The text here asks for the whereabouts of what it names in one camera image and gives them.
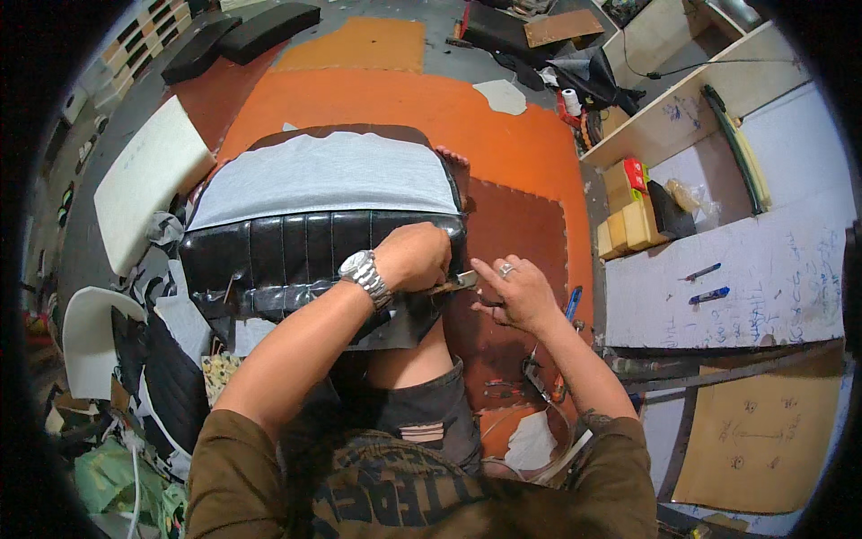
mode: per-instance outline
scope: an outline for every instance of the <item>orange floor mat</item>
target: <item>orange floor mat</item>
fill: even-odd
[[[424,54],[421,22],[349,17],[334,32],[289,48],[272,71],[341,67],[422,73]]]
[[[519,116],[494,112],[470,84],[435,75],[365,69],[268,72],[228,131],[218,162],[260,137],[333,123],[395,123],[420,129],[470,159],[472,175],[563,205],[569,290],[582,285],[578,318],[592,325],[592,258],[584,186],[568,126],[529,105]]]

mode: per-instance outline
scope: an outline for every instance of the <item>interlocking foam tile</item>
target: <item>interlocking foam tile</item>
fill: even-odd
[[[421,22],[349,17],[334,32],[288,49],[272,70],[356,67],[422,73],[424,54]],[[342,90],[351,89],[344,85]]]
[[[561,305],[568,301],[562,288],[566,279],[568,290],[582,285],[577,318],[589,330],[593,278],[584,185],[572,131],[551,110],[530,104],[519,116],[494,112],[469,83],[434,75],[369,69],[270,70],[228,131],[218,163],[234,159],[263,136],[279,133],[285,122],[298,128],[337,123],[408,125],[420,129],[433,146],[443,144],[466,156],[472,176],[488,182],[471,185],[477,208],[468,218],[472,227],[468,250],[489,262],[514,252],[541,263],[550,273]],[[449,323],[447,338],[461,339],[453,344],[453,352],[472,358],[465,358],[465,380],[474,409],[511,406],[514,399],[485,399],[484,381],[522,379],[520,360],[534,341],[515,335],[513,329],[483,325],[478,313],[469,311],[474,298],[469,292],[456,295],[450,308],[456,312],[454,325],[463,321],[465,327],[453,328]],[[465,331],[469,328],[472,334]],[[493,349],[479,357],[483,344]],[[551,385],[557,371],[543,348],[537,359],[546,366],[540,376]],[[571,398],[563,409],[568,417],[575,417]],[[557,414],[549,412],[548,417],[552,432],[564,442],[565,428]],[[517,426],[517,421],[505,423],[495,428],[501,430],[495,434],[500,437],[497,452],[504,452],[505,441]]]
[[[592,325],[592,258],[584,185],[572,131],[551,110],[530,104],[519,116],[494,112],[469,83],[435,75],[366,69],[268,72],[228,131],[217,156],[219,164],[259,138],[281,132],[285,122],[298,128],[336,123],[409,125],[427,135],[432,145],[445,144],[470,159],[474,177],[560,201],[569,290],[584,287],[577,317],[588,329]]]
[[[217,151],[246,98],[279,50],[280,47],[274,47],[244,66],[219,57],[200,77],[169,86],[163,98],[179,97],[207,147]]]

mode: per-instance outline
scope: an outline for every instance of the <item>drawing on cardboard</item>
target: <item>drawing on cardboard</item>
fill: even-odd
[[[776,373],[700,389],[673,500],[758,513],[804,507],[832,432],[840,360],[840,350],[813,353]]]

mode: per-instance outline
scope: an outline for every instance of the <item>plastic bag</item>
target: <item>plastic bag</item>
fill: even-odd
[[[690,187],[676,179],[669,179],[665,184],[665,189],[671,193],[680,208],[692,215],[700,210],[703,212],[703,219],[706,223],[711,224],[712,227],[717,226],[718,217],[721,214],[721,203],[703,200],[706,195],[705,186]]]

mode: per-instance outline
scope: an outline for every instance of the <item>white foam padding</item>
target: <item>white foam padding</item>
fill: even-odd
[[[433,150],[373,133],[336,131],[240,154],[210,179],[186,230],[343,210],[458,214]]]
[[[63,318],[63,359],[73,398],[110,399],[117,364],[110,309],[142,322],[144,310],[119,292],[87,286],[75,292]]]
[[[215,166],[176,96],[156,110],[120,152],[93,201],[111,269],[126,277],[147,249],[147,225],[181,186]]]

